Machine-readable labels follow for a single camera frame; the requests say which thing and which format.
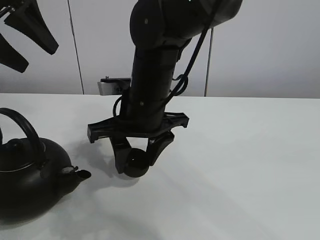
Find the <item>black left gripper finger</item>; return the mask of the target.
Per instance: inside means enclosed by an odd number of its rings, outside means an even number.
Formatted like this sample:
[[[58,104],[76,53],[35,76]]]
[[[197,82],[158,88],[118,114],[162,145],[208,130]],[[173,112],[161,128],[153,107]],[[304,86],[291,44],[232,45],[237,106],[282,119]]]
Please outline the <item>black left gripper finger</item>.
[[[5,0],[9,15],[4,19],[7,26],[24,34],[48,54],[56,53],[59,44],[48,29],[36,0]]]
[[[23,73],[29,65],[29,62],[7,42],[2,34],[0,35],[0,63],[20,73]]]

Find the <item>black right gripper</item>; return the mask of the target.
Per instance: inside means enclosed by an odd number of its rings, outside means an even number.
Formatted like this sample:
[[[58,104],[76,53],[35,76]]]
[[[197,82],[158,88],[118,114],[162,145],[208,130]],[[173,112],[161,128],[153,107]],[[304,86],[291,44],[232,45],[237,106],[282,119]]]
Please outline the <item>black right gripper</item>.
[[[175,135],[171,130],[186,128],[188,123],[189,118],[184,113],[165,112],[160,122],[151,119],[129,121],[116,116],[89,124],[87,137],[90,143],[103,138],[110,139],[115,168],[119,174],[123,174],[132,149],[126,137],[148,139],[146,156],[152,167],[162,151],[174,141]]]

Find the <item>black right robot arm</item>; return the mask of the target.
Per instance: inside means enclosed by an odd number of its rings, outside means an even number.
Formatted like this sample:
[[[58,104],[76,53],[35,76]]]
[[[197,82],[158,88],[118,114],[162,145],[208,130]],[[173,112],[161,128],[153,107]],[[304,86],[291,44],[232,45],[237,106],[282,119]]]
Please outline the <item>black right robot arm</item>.
[[[166,112],[183,93],[209,29],[234,18],[240,0],[139,0],[129,30],[135,52],[130,85],[112,108],[112,117],[91,123],[91,143],[111,142],[115,167],[131,178],[143,176],[174,141],[173,128],[186,128],[184,113]]]

